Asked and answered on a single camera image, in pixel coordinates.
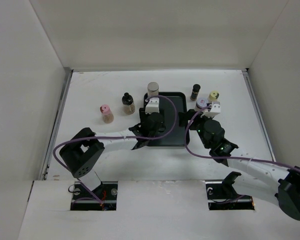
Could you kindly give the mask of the black lid bottle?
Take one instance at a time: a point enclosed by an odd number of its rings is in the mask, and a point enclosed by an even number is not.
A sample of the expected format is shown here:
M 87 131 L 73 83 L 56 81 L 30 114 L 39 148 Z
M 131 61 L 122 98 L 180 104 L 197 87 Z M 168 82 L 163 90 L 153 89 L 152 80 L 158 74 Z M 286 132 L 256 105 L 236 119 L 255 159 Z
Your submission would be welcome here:
M 133 97 L 128 93 L 125 92 L 121 98 L 123 104 L 123 111 L 127 115 L 131 115 L 135 112 L 135 103 Z

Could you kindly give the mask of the silver lid grain bottle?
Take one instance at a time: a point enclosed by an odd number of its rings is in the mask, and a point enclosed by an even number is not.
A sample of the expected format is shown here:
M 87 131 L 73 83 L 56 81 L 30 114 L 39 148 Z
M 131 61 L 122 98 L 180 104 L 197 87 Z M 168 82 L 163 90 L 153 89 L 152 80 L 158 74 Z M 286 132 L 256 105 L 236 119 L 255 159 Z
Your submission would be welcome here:
M 159 95 L 159 84 L 157 82 L 150 82 L 147 85 L 147 97 L 154 97 Z

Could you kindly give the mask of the pink cap spice bottle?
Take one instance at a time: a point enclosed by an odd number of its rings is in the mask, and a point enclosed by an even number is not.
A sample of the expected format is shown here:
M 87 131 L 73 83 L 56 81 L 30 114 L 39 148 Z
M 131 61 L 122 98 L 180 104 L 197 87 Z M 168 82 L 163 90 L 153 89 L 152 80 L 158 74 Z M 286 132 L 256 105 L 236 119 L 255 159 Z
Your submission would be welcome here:
M 107 104 L 101 105 L 99 109 L 104 123 L 110 124 L 114 121 L 114 115 Z

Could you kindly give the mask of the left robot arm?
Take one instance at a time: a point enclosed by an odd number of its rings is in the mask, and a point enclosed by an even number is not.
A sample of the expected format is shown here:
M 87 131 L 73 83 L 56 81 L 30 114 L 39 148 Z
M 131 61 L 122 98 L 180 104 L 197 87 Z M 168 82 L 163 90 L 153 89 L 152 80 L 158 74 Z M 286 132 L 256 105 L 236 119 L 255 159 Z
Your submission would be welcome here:
M 85 188 L 90 199 L 102 195 L 102 181 L 94 173 L 94 166 L 102 154 L 120 150 L 133 151 L 143 148 L 165 129 L 164 111 L 152 113 L 139 110 L 140 123 L 119 132 L 95 133 L 89 127 L 80 130 L 71 140 L 61 143 L 53 150 L 63 161 L 63 166 Z

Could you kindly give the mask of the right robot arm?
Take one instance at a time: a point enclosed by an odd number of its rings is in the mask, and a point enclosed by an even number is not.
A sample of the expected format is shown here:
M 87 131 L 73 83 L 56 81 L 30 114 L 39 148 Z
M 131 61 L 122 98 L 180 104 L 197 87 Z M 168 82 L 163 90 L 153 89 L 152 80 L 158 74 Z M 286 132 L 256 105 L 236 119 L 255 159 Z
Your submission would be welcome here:
M 197 132 L 204 148 L 209 150 L 206 159 L 234 169 L 222 181 L 221 190 L 226 197 L 255 196 L 300 221 L 300 167 L 243 155 L 232 156 L 232 151 L 239 147 L 225 138 L 225 130 L 218 121 L 194 109 L 179 112 L 178 117 L 179 125 L 187 132 Z

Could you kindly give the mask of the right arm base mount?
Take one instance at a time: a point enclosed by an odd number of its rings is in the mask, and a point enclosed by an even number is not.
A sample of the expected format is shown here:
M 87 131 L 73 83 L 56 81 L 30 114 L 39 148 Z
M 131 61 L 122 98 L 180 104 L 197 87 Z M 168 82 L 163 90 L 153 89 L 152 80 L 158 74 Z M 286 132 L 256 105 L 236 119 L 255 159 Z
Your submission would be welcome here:
M 235 180 L 241 175 L 241 173 L 233 171 L 224 179 L 205 182 L 210 211 L 255 210 L 253 198 L 238 194 L 233 188 Z

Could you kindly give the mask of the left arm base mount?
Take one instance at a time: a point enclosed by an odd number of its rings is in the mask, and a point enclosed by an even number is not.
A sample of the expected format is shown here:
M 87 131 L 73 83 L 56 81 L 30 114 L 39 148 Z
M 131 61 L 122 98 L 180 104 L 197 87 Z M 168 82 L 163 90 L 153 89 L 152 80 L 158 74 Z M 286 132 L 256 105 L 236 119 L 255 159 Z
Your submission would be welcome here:
M 118 197 L 117 181 L 101 181 L 93 172 L 68 187 L 71 211 L 115 211 Z

